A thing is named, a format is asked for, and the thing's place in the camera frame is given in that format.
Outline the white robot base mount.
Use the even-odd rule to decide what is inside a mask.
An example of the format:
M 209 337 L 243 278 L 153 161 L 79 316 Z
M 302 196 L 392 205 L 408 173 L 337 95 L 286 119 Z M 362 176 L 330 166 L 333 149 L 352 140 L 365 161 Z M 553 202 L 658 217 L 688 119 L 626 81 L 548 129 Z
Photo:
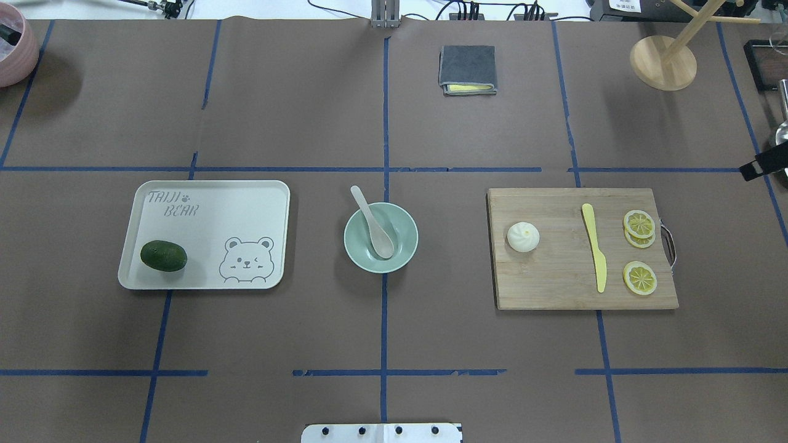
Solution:
M 301 442 L 462 442 L 462 426 L 455 423 L 312 424 Z

